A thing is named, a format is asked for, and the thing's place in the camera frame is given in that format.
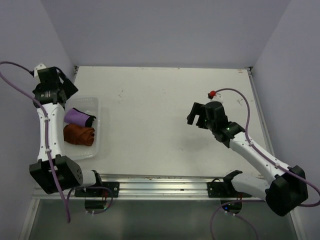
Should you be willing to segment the purple grey microfiber towel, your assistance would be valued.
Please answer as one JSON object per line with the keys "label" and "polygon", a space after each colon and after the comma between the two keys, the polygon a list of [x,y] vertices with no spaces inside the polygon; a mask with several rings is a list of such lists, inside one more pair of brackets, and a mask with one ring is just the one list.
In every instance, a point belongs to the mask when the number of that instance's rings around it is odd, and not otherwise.
{"label": "purple grey microfiber towel", "polygon": [[64,122],[67,124],[75,124],[80,127],[91,128],[96,116],[71,108],[64,116]]}

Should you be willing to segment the rust orange towel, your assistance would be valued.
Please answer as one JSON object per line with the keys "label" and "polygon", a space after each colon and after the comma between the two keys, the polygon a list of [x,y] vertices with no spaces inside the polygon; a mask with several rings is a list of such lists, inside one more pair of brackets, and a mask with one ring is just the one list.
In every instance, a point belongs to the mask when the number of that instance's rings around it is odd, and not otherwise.
{"label": "rust orange towel", "polygon": [[95,140],[95,129],[68,124],[63,128],[63,137],[64,141],[69,144],[90,147]]}

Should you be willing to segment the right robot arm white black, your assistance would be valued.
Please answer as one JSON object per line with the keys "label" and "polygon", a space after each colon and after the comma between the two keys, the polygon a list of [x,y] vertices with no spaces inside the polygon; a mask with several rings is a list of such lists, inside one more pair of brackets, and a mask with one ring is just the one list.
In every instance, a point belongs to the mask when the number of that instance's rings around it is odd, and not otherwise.
{"label": "right robot arm white black", "polygon": [[297,165],[290,167],[280,160],[267,161],[273,156],[247,138],[242,126],[228,120],[220,102],[195,102],[186,118],[187,124],[192,125],[195,117],[198,117],[197,127],[210,130],[218,142],[242,156],[262,175],[257,178],[234,170],[224,176],[222,182],[212,182],[213,190],[231,197],[243,193],[259,198],[281,217],[308,199],[304,170]]}

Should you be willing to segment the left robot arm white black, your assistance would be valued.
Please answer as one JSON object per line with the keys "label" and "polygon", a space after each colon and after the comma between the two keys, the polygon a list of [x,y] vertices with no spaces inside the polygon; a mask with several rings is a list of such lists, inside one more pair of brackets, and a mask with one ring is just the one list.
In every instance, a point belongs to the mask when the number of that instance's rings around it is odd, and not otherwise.
{"label": "left robot arm white black", "polygon": [[39,83],[33,90],[40,125],[37,162],[29,173],[48,195],[72,188],[86,188],[92,196],[103,193],[104,184],[95,170],[83,170],[65,154],[64,116],[68,99],[77,87],[58,67],[39,64],[33,75]]}

